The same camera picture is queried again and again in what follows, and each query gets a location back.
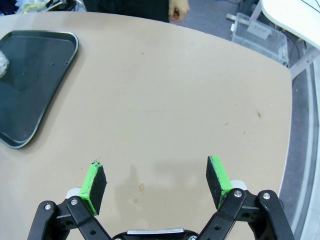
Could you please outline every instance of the black tray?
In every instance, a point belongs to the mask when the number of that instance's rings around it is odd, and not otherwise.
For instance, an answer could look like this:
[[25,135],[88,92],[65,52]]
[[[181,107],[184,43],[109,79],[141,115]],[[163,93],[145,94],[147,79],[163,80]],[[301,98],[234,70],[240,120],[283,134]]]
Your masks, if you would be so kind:
[[12,31],[0,40],[10,64],[0,78],[0,140],[18,149],[33,137],[78,50],[69,32]]

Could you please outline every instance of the green tape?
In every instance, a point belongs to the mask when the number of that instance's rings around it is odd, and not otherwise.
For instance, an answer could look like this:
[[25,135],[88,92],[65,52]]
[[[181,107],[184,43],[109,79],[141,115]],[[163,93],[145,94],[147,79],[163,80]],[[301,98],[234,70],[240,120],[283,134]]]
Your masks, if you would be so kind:
[[220,195],[220,202],[219,202],[219,207],[220,207],[226,195],[232,190],[233,187],[227,175],[227,172],[225,171],[225,168],[222,162],[220,161],[220,158],[218,156],[210,156],[209,159],[211,161],[211,164],[213,166],[213,169],[216,173],[216,177],[221,187],[221,195]]
[[82,188],[79,193],[79,197],[88,203],[92,213],[94,216],[97,215],[97,211],[95,210],[95,207],[90,199],[90,193],[93,187],[93,183],[95,180],[95,177],[97,176],[99,168],[101,168],[102,165],[100,162],[94,161],[91,165],[90,168],[85,176]]

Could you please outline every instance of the plastic storage box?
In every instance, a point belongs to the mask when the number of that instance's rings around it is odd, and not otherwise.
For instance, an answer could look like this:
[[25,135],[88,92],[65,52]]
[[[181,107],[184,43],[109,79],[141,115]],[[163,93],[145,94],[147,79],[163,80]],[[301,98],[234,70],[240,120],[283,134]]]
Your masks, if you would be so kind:
[[283,65],[287,66],[289,63],[286,36],[259,21],[250,21],[250,17],[242,13],[236,14],[231,41]]

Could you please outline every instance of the table leg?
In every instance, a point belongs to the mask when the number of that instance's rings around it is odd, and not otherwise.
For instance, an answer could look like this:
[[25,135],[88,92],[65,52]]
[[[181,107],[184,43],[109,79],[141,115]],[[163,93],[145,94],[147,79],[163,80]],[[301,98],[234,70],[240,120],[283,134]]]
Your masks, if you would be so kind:
[[320,50],[312,47],[306,54],[300,58],[291,68],[291,78],[294,79],[298,76],[303,70],[306,69],[318,56],[320,56]]
[[251,14],[251,17],[250,17],[250,21],[251,20],[257,20],[260,13],[261,13],[262,9],[261,9],[261,1],[258,2],[258,4],[256,5],[253,13]]

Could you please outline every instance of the beige tabletop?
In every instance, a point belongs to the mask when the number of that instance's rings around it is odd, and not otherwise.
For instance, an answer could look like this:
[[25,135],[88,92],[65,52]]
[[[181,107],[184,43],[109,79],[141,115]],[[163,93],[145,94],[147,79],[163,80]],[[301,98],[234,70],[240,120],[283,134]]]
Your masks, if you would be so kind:
[[[50,30],[79,39],[34,139],[21,149],[0,143],[1,239],[26,239],[38,204],[62,202],[94,160],[108,180],[98,220],[111,236],[200,232],[216,211],[208,155],[253,194],[279,192],[292,104],[284,66],[203,32],[128,16],[30,13],[2,16],[0,26],[0,38]],[[236,223],[228,239],[254,237]]]

